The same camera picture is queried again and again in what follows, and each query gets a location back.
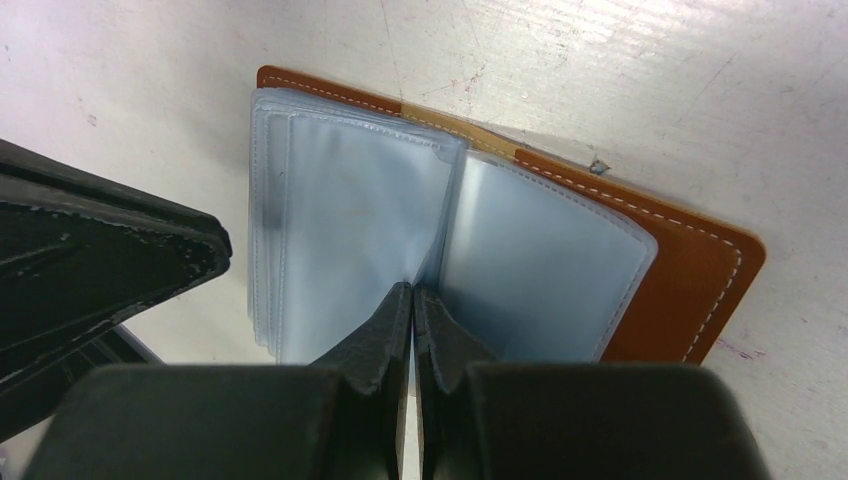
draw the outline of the brown leather card holder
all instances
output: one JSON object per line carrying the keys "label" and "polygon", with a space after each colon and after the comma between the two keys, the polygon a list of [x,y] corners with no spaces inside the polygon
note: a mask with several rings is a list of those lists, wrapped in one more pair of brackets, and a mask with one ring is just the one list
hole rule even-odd
{"label": "brown leather card holder", "polygon": [[443,130],[639,224],[656,239],[658,252],[604,361],[700,363],[765,262],[765,248],[751,232],[594,175],[467,120],[273,66],[259,69],[257,87],[300,90]]}

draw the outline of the white table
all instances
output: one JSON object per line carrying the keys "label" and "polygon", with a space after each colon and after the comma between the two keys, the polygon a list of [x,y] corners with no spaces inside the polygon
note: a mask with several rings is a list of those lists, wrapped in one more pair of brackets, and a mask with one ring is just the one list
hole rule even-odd
{"label": "white table", "polygon": [[0,1],[0,138],[217,216],[222,278],[128,322],[270,362],[246,316],[249,96],[277,64],[403,97],[748,227],[705,365],[776,478],[848,477],[848,9],[835,0]]}

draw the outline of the card holder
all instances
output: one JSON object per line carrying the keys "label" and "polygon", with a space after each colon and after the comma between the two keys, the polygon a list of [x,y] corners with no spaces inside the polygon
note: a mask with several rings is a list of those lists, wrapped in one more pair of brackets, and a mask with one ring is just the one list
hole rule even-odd
{"label": "card holder", "polygon": [[308,363],[396,282],[437,287],[499,357],[600,358],[653,261],[632,220],[460,137],[286,89],[254,94],[251,317]]}
{"label": "card holder", "polygon": [[604,349],[603,361],[700,363],[765,263],[765,246],[745,229],[609,175],[594,175],[585,165],[468,119],[270,65],[259,69],[256,86],[297,90],[451,133],[644,228],[657,241],[657,255]]}
{"label": "card holder", "polygon": [[254,104],[251,316],[280,363],[308,363],[437,266],[465,142],[297,92]]}
{"label": "card holder", "polygon": [[642,227],[496,155],[469,151],[441,297],[507,361],[600,359],[657,253]]}

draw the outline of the scratch mark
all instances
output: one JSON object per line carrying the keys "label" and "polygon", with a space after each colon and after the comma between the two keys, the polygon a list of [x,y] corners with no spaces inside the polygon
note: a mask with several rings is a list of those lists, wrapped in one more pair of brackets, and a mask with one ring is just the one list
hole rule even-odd
{"label": "scratch mark", "polygon": [[506,111],[505,111],[505,110],[501,110],[500,112],[498,112],[498,113],[494,114],[491,118],[489,118],[489,119],[487,119],[487,120],[483,120],[483,123],[492,123],[492,122],[494,122],[495,120],[497,120],[498,118],[500,118],[500,117],[501,117],[504,113],[506,113]]}
{"label": "scratch mark", "polygon": [[689,108],[687,108],[687,109],[686,109],[686,112],[683,114],[683,116],[681,116],[680,118],[678,118],[678,119],[677,119],[677,121],[676,121],[676,122],[674,122],[674,124],[675,124],[675,125],[679,124],[679,123],[680,123],[680,122],[682,122],[684,119],[686,119],[686,117],[688,117],[688,116],[689,116],[689,112],[691,112],[691,111],[692,111],[692,109],[693,109],[693,108],[695,108],[695,105],[698,103],[698,100],[700,100],[700,99],[701,99],[701,95],[703,95],[703,94],[704,94],[704,92],[706,92],[706,91],[707,91],[707,89],[708,89],[708,88],[710,88],[710,85],[712,85],[712,84],[713,84],[713,82],[715,81],[715,79],[716,79],[716,78],[718,78],[718,76],[719,76],[719,75],[721,75],[721,72],[723,72],[723,71],[724,71],[724,69],[725,69],[725,68],[727,68],[727,66],[728,66],[728,65],[730,65],[730,62],[732,62],[732,61],[733,61],[733,59],[734,59],[734,58],[736,58],[736,55],[738,55],[738,54],[739,54],[739,52],[734,53],[733,55],[731,55],[731,56],[730,56],[730,58],[728,58],[728,59],[727,59],[727,61],[726,61],[726,62],[724,62],[724,65],[722,65],[722,66],[721,66],[721,68],[719,68],[719,69],[718,69],[718,71],[716,72],[716,74],[715,74],[715,75],[713,75],[713,78],[711,78],[711,79],[710,79],[710,81],[709,81],[709,82],[707,82],[707,84],[706,84],[706,85],[704,85],[704,88],[702,88],[702,89],[701,89],[701,91],[700,91],[700,92],[698,92],[698,94],[697,94],[697,95],[695,95],[695,99],[694,99],[694,100],[692,100],[692,103],[690,103],[690,104],[689,104]]}
{"label": "scratch mark", "polygon": [[580,0],[580,3],[577,4],[577,11],[574,12],[574,17],[572,17],[571,19],[571,29],[573,33],[577,33],[574,32],[574,24],[577,23],[577,20],[580,18],[580,14],[583,12],[583,7],[585,6],[585,3],[586,2],[584,0]]}
{"label": "scratch mark", "polygon": [[[453,17],[453,11],[449,11],[448,16],[451,19],[451,31],[455,34],[456,33],[456,19],[454,19],[454,17]],[[463,63],[463,60],[465,60],[465,55],[462,52],[457,52],[456,55],[457,55],[457,58],[459,59],[459,74],[461,76],[465,76],[465,64]]]}
{"label": "scratch mark", "polygon": [[456,84],[457,84],[456,80],[451,80],[451,83],[444,85],[444,86],[441,86],[441,87],[438,87],[438,88],[434,88],[432,90],[427,90],[426,92],[421,93],[421,96],[424,97],[424,96],[429,95],[431,93],[436,93],[438,91],[445,90],[445,89],[448,89],[448,88],[451,88],[451,87],[456,88]]}
{"label": "scratch mark", "polygon": [[820,103],[820,104],[819,104],[819,108],[822,108],[822,107],[825,107],[825,106],[827,106],[827,105],[830,105],[831,103],[833,103],[833,102],[835,102],[835,101],[837,101],[837,100],[839,100],[839,97],[831,98],[830,100],[824,101],[824,102],[822,102],[822,103]]}
{"label": "scratch mark", "polygon": [[476,82],[480,79],[480,77],[483,76],[483,70],[485,69],[486,65],[484,64],[482,67],[477,69],[477,72],[475,72],[474,75],[471,76],[471,78],[467,80],[468,84],[465,86],[465,93],[471,93],[471,87],[474,85],[474,82]]}
{"label": "scratch mark", "polygon": [[619,31],[619,30],[621,30],[621,27],[622,27],[625,23],[629,23],[629,22],[630,22],[630,19],[631,19],[631,18],[633,18],[633,15],[635,15],[635,14],[639,13],[639,10],[642,8],[642,5],[644,5],[644,4],[645,4],[645,2],[647,2],[647,1],[648,1],[648,0],[642,0],[641,2],[639,2],[639,4],[638,4],[638,5],[636,5],[636,6],[632,7],[632,8],[630,8],[629,10],[627,10],[627,14],[626,14],[626,15],[624,15],[624,16],[621,18],[621,20],[619,20],[619,22],[618,22],[618,23],[616,24],[616,26],[615,26],[615,30],[613,30],[613,32],[612,32],[612,35],[610,35],[610,37],[609,37],[609,38],[607,39],[607,41],[606,41],[606,42],[604,42],[604,43],[610,43],[610,42],[612,42],[612,41],[613,41],[613,39],[614,39],[615,37],[617,37],[617,36],[618,36],[618,31]]}
{"label": "scratch mark", "polygon": [[474,28],[474,19],[471,18],[471,10],[468,8],[468,3],[462,0],[462,8],[465,9],[465,16],[468,17],[468,24],[471,26],[471,34],[474,35],[474,42],[477,43],[477,48],[480,48],[480,39],[477,38],[477,29]]}
{"label": "scratch mark", "polygon": [[[726,349],[730,352],[733,352],[736,355],[739,355],[740,358],[744,358],[745,360],[753,360],[754,359],[754,357],[752,357],[751,355],[743,352],[742,350],[739,350],[738,348],[734,347],[733,345],[727,343],[726,341],[724,341],[720,338],[718,340],[716,340],[716,345],[721,347],[721,348],[724,348],[724,349]],[[762,352],[757,352],[758,357],[759,356],[765,356],[765,353],[763,353],[762,355],[760,355],[760,353],[762,353]]]}
{"label": "scratch mark", "polygon": [[386,37],[389,38],[389,51],[392,53],[392,63],[395,65],[395,80],[398,83],[398,93],[403,100],[403,87],[400,84],[400,71],[397,68],[397,57],[395,56],[395,45],[392,42],[392,34],[389,33],[389,19],[386,17],[386,4],[380,0],[380,8],[383,10],[383,24],[386,26]]}
{"label": "scratch mark", "polygon": [[824,77],[826,77],[830,72],[832,72],[833,69],[836,68],[837,65],[842,63],[842,61],[845,60],[846,57],[848,57],[848,53],[846,53],[845,55],[842,55],[841,57],[839,57],[839,60],[830,64],[830,66],[827,67],[821,75],[819,75],[819,78],[817,78],[806,90],[804,90],[804,93],[802,93],[801,96],[798,97],[798,100],[804,98],[804,96],[806,96],[808,92],[810,92],[812,89],[816,88],[816,85],[818,85],[819,82],[824,80]]}
{"label": "scratch mark", "polygon": [[494,26],[492,27],[493,32],[497,32],[500,30],[501,22],[503,22],[504,16],[506,16],[506,9],[508,7],[504,6],[498,11],[497,18],[495,18]]}

